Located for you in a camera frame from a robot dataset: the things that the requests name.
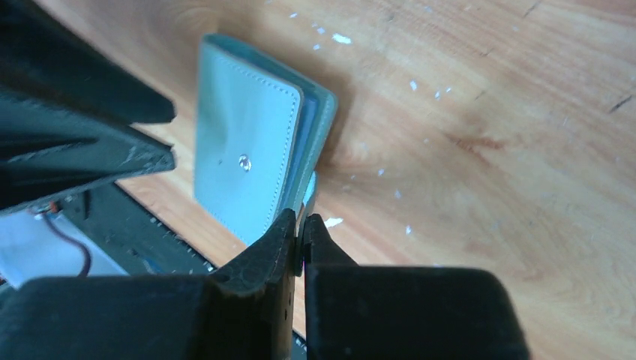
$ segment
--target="silver button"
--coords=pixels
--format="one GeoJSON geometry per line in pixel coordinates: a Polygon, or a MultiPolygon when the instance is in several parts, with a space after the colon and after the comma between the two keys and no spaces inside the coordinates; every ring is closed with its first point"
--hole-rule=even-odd
{"type": "Polygon", "coordinates": [[[250,171],[252,168],[252,162],[246,154],[243,154],[238,158],[238,165],[245,170],[245,172],[250,171]]]}

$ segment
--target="paint chip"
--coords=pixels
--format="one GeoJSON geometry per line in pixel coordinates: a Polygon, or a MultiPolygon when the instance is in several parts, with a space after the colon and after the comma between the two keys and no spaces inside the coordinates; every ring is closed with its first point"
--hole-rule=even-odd
{"type": "Polygon", "coordinates": [[[335,33],[333,34],[333,36],[331,36],[332,39],[334,39],[335,42],[340,43],[340,44],[345,44],[345,45],[351,45],[352,41],[350,37],[346,37],[342,34],[338,34],[335,33]]]}
{"type": "Polygon", "coordinates": [[[342,222],[343,222],[342,217],[330,217],[329,219],[325,221],[325,227],[326,228],[335,227],[336,225],[341,224],[342,222]]]}

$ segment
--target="light blue leather wallet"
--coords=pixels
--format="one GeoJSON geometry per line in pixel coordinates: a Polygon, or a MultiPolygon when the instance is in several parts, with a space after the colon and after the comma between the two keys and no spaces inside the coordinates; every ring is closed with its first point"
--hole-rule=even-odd
{"type": "Polygon", "coordinates": [[[194,196],[246,245],[283,209],[311,211],[332,92],[251,45],[203,37],[194,196]]]}

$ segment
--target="cable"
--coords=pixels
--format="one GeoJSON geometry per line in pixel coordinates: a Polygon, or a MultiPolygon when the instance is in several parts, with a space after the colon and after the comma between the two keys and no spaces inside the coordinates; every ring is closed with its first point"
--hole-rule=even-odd
{"type": "Polygon", "coordinates": [[[86,276],[88,276],[89,271],[91,270],[92,258],[91,253],[86,245],[84,245],[81,241],[71,238],[69,235],[66,235],[62,231],[60,231],[60,229],[53,225],[53,222],[47,216],[48,214],[46,212],[41,212],[40,215],[42,215],[44,223],[49,227],[49,229],[51,229],[54,234],[56,234],[60,239],[64,240],[68,244],[71,244],[82,251],[82,255],[84,256],[84,264],[82,265],[82,270],[79,272],[77,277],[85,278],[86,276]]]}

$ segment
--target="wood grain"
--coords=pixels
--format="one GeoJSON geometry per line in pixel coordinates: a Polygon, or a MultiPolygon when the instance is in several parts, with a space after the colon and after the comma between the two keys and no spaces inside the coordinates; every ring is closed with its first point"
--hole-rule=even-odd
{"type": "Polygon", "coordinates": [[[633,0],[40,3],[177,104],[142,128],[177,170],[121,184],[211,261],[245,248],[192,198],[197,44],[223,32],[340,98],[316,210],[354,259],[487,269],[535,359],[634,358],[633,0]]]}

